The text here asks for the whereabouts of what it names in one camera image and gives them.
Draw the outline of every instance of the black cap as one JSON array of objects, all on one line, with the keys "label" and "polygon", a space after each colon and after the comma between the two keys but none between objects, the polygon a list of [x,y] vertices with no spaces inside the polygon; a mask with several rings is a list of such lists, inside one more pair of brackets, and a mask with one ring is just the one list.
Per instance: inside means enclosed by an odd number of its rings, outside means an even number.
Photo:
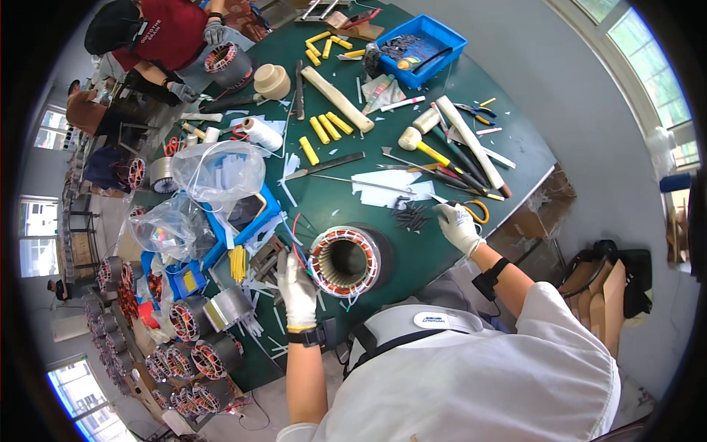
[{"label": "black cap", "polygon": [[86,30],[83,46],[89,54],[103,55],[129,43],[140,19],[140,10],[131,0],[115,0],[98,10]]}]

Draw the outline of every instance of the gloved hand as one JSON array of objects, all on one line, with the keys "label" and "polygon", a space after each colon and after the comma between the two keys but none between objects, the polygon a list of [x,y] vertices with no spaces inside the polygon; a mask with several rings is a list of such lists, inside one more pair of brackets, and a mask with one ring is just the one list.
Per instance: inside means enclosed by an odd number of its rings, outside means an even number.
[{"label": "gloved hand", "polygon": [[277,284],[285,301],[287,328],[304,330],[317,325],[317,289],[295,253],[281,250],[277,255]]},{"label": "gloved hand", "polygon": [[437,204],[432,210],[441,213],[437,220],[444,237],[467,257],[477,251],[479,244],[486,244],[486,240],[477,233],[474,219],[461,205],[452,207],[449,204]]},{"label": "gloved hand", "polygon": [[167,90],[175,94],[179,99],[185,103],[193,103],[197,100],[198,94],[196,91],[184,83],[177,83],[176,81],[171,81],[167,85]]},{"label": "gloved hand", "polygon": [[211,20],[204,29],[204,41],[209,45],[220,45],[226,39],[226,27],[221,20]]}]

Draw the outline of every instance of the gray sleeve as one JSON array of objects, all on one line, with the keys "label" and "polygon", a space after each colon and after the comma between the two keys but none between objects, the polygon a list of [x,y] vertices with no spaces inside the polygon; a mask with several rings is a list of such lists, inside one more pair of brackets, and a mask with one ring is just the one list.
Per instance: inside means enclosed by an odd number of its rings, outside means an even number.
[{"label": "gray sleeve", "polygon": [[294,424],[286,426],[277,434],[275,442],[311,442],[319,425],[317,424]]},{"label": "gray sleeve", "polygon": [[609,354],[603,343],[572,315],[562,295],[549,282],[536,282],[530,287],[516,328],[519,335]]}]

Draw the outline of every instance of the green workbench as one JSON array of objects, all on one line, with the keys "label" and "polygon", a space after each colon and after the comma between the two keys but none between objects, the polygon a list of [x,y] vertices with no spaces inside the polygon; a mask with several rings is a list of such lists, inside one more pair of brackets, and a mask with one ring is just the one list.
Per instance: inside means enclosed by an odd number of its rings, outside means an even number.
[{"label": "green workbench", "polygon": [[[407,12],[396,6],[378,4],[376,1],[368,2],[368,4],[383,8],[383,11],[375,17],[373,23],[385,27],[386,30],[393,29],[411,18]],[[345,12],[347,15],[352,15],[363,10],[364,8],[353,5]],[[290,101],[293,99],[294,94],[294,73],[297,59],[302,59],[305,66],[311,65],[304,54],[304,42],[307,38],[324,30],[324,25],[290,22],[255,45],[248,51],[248,54],[260,60],[261,64],[272,63],[285,67],[293,83],[291,94],[286,98],[286,100]],[[352,50],[362,49],[365,45],[363,40],[350,39],[349,41],[353,43]],[[315,45],[322,50],[323,42],[324,40],[321,40]],[[340,61],[336,58],[336,54],[344,52],[347,51],[343,47],[336,44],[332,45],[332,55],[329,59],[322,59],[321,66],[316,69],[324,78],[327,78],[346,95],[354,105],[362,108],[362,105],[358,105],[355,80],[355,77],[361,73],[362,66],[360,62]],[[449,73],[448,84],[445,89],[445,80],[447,80]],[[396,109],[395,112],[374,112],[369,115],[372,120],[379,116],[384,117],[385,120],[375,122],[375,128],[365,134],[365,139],[361,139],[356,130],[353,135],[346,136],[342,134],[341,140],[332,141],[325,146],[320,143],[312,130],[308,122],[309,117],[325,114],[328,111],[332,111],[340,117],[343,117],[343,115],[316,88],[305,81],[306,118],[303,121],[298,121],[294,116],[290,118],[285,141],[286,152],[296,153],[300,157],[303,167],[308,165],[307,158],[298,143],[298,139],[302,136],[309,138],[322,162],[349,153],[365,151],[366,158],[364,160],[325,171],[326,175],[341,178],[350,178],[351,175],[356,173],[377,170],[376,165],[379,163],[395,163],[394,160],[380,154],[381,146],[393,147],[394,155],[408,161],[418,164],[431,163],[432,160],[422,152],[408,152],[398,147],[397,139],[405,127],[410,126],[412,120],[417,118],[420,112],[428,109],[429,103],[441,95],[448,95],[454,103],[466,104],[474,104],[474,101],[483,102],[489,98],[496,97],[496,101],[489,106],[498,114],[496,121],[503,130],[487,134],[480,138],[480,141],[485,147],[516,163],[517,168],[505,169],[494,163],[513,192],[513,197],[504,202],[483,199],[483,202],[489,208],[490,216],[490,221],[484,226],[483,235],[487,236],[495,230],[552,171],[555,158],[545,141],[543,141],[530,121],[519,111],[515,103],[503,92],[503,89],[467,55],[463,54],[457,61],[440,71],[430,81],[425,83],[419,92],[415,90],[408,91],[404,85],[401,85],[401,87],[408,98],[424,94],[427,97],[427,101],[421,103],[418,110],[413,110],[413,106],[408,105]],[[222,90],[213,83],[206,90],[206,93],[216,97],[221,94]],[[250,85],[239,94],[246,96],[253,93],[253,87]],[[288,110],[276,101],[269,101],[260,106],[248,105],[239,108],[249,110],[250,115],[264,114],[268,120],[284,120]],[[224,117],[222,123],[215,124],[215,126],[220,129],[226,128],[229,126],[231,119],[242,116],[238,113],[230,114]],[[467,114],[464,115],[464,118],[473,129],[474,123],[471,116]],[[477,130],[485,128],[487,127],[482,124],[476,124]],[[179,134],[179,129],[176,125],[173,132],[170,133],[170,136]],[[224,135],[221,140],[226,140],[229,136],[229,134]],[[433,149],[453,158],[453,154],[448,150],[448,147],[444,146],[434,136],[425,136],[423,139]],[[328,152],[332,149],[338,149],[338,151],[333,156],[330,156]],[[276,153],[283,155],[283,152],[281,149]],[[323,294],[326,311],[322,311],[321,307],[318,306],[317,317],[336,317],[339,341],[345,338],[352,325],[362,322],[384,304],[398,302],[417,293],[450,268],[462,256],[444,238],[439,226],[433,220],[426,224],[420,234],[395,228],[396,221],[390,216],[390,209],[361,204],[359,194],[352,194],[351,184],[347,182],[335,182],[317,177],[290,180],[287,185],[298,204],[298,207],[294,208],[281,187],[276,183],[282,177],[283,160],[272,156],[266,159],[265,163],[267,165],[265,181],[275,198],[279,200],[283,210],[288,213],[289,226],[292,226],[292,220],[299,212],[306,216],[309,221],[300,219],[296,231],[297,237],[306,246],[309,247],[315,236],[327,228],[351,222],[373,225],[388,237],[393,246],[395,254],[393,265],[395,268],[388,282],[379,289],[363,294],[358,302],[350,308],[350,311],[347,312],[339,305],[340,300],[338,298]],[[420,181],[429,179],[428,176],[423,176]],[[458,199],[462,193],[439,182],[435,182],[435,190],[441,197],[447,199]],[[428,207],[436,204],[433,200],[421,203]],[[336,210],[338,212],[335,216],[332,216],[332,212]],[[428,211],[426,215],[432,216],[433,213]],[[289,237],[281,225],[278,227],[277,233],[289,245]],[[224,281],[222,283],[224,285],[232,285],[235,282],[231,280],[229,283]],[[217,293],[218,288],[213,282],[205,290],[206,296],[214,296]],[[279,306],[277,310],[284,323],[284,307]],[[282,344],[286,343],[286,337],[280,331],[280,327],[274,317],[273,303],[270,297],[263,295],[259,297],[256,314],[258,321],[265,329],[260,342],[269,354],[275,355],[276,351],[270,352],[270,349],[275,346],[267,337],[270,336]],[[241,336],[237,328],[232,329],[231,332],[243,343],[245,350],[246,362],[244,367],[231,373],[234,381],[244,391],[257,388],[283,375],[250,337]],[[281,366],[284,366],[286,355],[278,358],[278,362]]]}]

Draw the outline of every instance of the knife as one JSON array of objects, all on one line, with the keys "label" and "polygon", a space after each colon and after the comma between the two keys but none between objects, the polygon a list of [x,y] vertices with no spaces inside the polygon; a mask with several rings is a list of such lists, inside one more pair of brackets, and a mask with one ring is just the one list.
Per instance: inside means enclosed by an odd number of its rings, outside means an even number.
[{"label": "knife", "polygon": [[308,175],[310,173],[320,172],[321,170],[333,168],[335,166],[350,163],[352,161],[362,160],[365,157],[366,157],[365,152],[350,153],[349,155],[342,156],[341,158],[335,158],[333,160],[325,161],[324,163],[319,163],[317,165],[314,165],[314,166],[306,168],[306,169],[300,169],[295,173],[287,175],[285,177],[285,181],[292,180],[294,178],[300,178],[300,177],[303,177],[303,176]]}]

